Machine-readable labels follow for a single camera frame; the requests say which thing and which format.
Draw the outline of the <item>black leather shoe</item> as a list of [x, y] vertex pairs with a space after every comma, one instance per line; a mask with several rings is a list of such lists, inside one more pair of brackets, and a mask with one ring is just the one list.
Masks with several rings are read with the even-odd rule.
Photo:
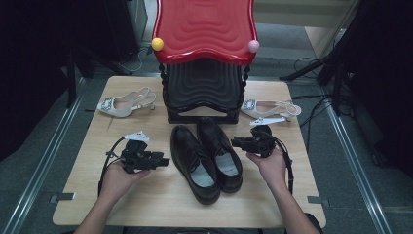
[[218, 185], [225, 193], [235, 193], [243, 184], [243, 165], [230, 140], [209, 117], [197, 123], [197, 137], [215, 166]]
[[170, 151], [173, 163], [187, 180], [197, 201], [203, 205], [215, 203], [220, 196], [215, 166], [186, 126], [173, 128]]

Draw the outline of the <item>beige board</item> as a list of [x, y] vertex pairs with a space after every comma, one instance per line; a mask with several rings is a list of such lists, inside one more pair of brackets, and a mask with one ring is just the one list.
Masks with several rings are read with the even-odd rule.
[[338, 34], [349, 27], [360, 0], [321, 0], [310, 26], [305, 31], [317, 58], [333, 48]]

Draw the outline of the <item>dark curtain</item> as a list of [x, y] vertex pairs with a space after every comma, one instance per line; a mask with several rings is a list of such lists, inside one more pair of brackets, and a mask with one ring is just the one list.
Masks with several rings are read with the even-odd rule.
[[413, 177], [413, 0], [360, 0], [348, 32], [348, 86], [373, 158]]
[[71, 86], [62, 72], [94, 0], [0, 0], [0, 162]]

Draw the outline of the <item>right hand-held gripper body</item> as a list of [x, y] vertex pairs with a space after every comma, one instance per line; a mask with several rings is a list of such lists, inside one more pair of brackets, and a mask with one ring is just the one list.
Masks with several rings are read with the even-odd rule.
[[275, 136], [273, 136], [271, 128], [263, 123], [263, 119], [258, 119], [252, 122], [252, 140], [249, 143], [247, 152], [259, 154], [261, 157], [268, 157], [274, 148], [277, 148], [282, 153], [286, 152], [284, 144]]

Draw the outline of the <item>black tripod stand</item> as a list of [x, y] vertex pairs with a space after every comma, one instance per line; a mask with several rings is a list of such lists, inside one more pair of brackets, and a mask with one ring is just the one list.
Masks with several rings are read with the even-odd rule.
[[341, 89], [345, 76], [347, 75], [347, 59], [342, 57], [340, 52], [335, 50], [331, 51], [327, 56], [318, 58], [315, 62], [295, 71], [292, 74], [280, 77], [281, 81], [293, 81], [305, 74], [322, 67], [319, 75], [317, 76], [317, 83], [324, 87], [330, 82], [333, 83], [333, 91], [331, 94], [332, 108], [337, 116], [342, 115], [340, 109], [340, 97]]

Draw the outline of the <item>person's left hand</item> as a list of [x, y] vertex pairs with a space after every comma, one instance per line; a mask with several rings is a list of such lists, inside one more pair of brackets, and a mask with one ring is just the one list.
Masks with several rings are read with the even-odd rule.
[[105, 202], [116, 203], [134, 184], [149, 175], [150, 171], [128, 174], [122, 162], [115, 162], [107, 168], [104, 174], [98, 198]]

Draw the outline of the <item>black metal stand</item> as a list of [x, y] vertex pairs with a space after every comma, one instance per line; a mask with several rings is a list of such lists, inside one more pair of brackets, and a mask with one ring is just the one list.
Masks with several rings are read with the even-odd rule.
[[78, 69], [83, 77], [93, 78], [95, 70], [91, 64], [91, 61], [94, 60], [114, 71], [118, 75], [127, 75], [127, 73], [123, 71], [119, 66], [115, 65], [107, 59], [102, 58], [86, 47], [70, 46], [66, 54], [66, 60], [66, 77], [68, 79], [68, 102], [66, 104], [67, 108], [71, 107], [74, 104], [75, 99], [78, 96], [78, 92], [75, 87], [75, 69]]

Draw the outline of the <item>white slingback heeled shoe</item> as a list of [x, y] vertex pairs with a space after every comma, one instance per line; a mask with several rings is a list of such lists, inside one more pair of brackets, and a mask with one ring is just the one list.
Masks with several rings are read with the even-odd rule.
[[153, 108], [156, 97], [148, 87], [143, 87], [122, 97], [107, 97], [97, 105], [96, 109], [113, 117], [125, 118], [135, 110]]
[[256, 100], [249, 98], [242, 104], [241, 112], [254, 120], [276, 119], [285, 121], [300, 115], [302, 109], [291, 100]]

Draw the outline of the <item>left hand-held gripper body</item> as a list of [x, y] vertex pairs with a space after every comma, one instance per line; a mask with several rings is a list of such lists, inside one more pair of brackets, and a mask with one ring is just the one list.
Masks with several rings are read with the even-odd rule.
[[143, 132], [125, 135], [125, 149], [121, 154], [121, 161], [124, 164], [124, 170], [128, 174], [136, 173], [139, 170], [151, 170], [154, 163], [151, 161], [151, 152], [146, 151], [147, 141], [150, 138]]

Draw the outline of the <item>black cabinet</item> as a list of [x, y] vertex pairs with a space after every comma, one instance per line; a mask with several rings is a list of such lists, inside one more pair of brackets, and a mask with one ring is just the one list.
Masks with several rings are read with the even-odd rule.
[[135, 55], [148, 21], [144, 0], [103, 0], [120, 63]]

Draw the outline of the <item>metal floor rail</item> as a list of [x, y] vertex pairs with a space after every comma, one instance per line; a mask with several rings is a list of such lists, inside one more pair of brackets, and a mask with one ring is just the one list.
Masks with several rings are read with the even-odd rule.
[[357, 187], [360, 191], [370, 218], [375, 226], [377, 234], [394, 234], [387, 220], [386, 214], [380, 204], [380, 201], [357, 157], [357, 153], [350, 140], [350, 137], [348, 136], [347, 130], [341, 118], [335, 114], [335, 111], [332, 107], [327, 108], [327, 113], [345, 152], [349, 167], [351, 168], [351, 171], [357, 183]]
[[0, 228], [0, 234], [19, 234], [19, 231], [21, 230], [21, 227], [58, 153], [66, 132], [74, 119], [88, 83], [89, 80], [83, 77], [81, 77], [78, 81], [75, 87], [77, 96], [74, 98], [69, 107], [64, 108], [61, 118], [56, 125], [56, 129], [48, 141], [47, 147], [40, 156], [39, 162], [37, 164], [30, 164], [30, 167], [32, 167], [34, 171], [30, 175], [29, 181], [19, 195], [12, 214], [6, 219], [7, 223], [3, 228]]

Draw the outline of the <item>red and black shoe rack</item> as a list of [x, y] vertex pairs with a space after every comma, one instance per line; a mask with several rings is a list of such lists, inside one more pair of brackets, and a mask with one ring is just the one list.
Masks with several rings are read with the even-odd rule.
[[195, 123], [202, 108], [236, 124], [259, 49], [254, 0], [157, 0], [151, 47], [171, 123]]

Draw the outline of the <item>person's right hand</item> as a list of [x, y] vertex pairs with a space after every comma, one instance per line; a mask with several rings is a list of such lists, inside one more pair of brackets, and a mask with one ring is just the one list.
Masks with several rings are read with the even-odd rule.
[[266, 158], [259, 157], [254, 153], [247, 153], [246, 157], [258, 167], [259, 173], [272, 192], [287, 191], [285, 182], [286, 164], [282, 153], [277, 148], [274, 148]]

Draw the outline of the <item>grey table bracket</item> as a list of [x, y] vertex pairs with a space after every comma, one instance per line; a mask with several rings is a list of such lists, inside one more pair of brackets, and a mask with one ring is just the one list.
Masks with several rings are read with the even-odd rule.
[[324, 207], [330, 206], [329, 200], [322, 198], [320, 196], [308, 196], [307, 200], [310, 204], [320, 204], [320, 205], [323, 205]]
[[52, 195], [50, 198], [50, 203], [56, 204], [59, 201], [70, 201], [75, 199], [76, 194], [74, 192], [70, 193], [58, 193]]

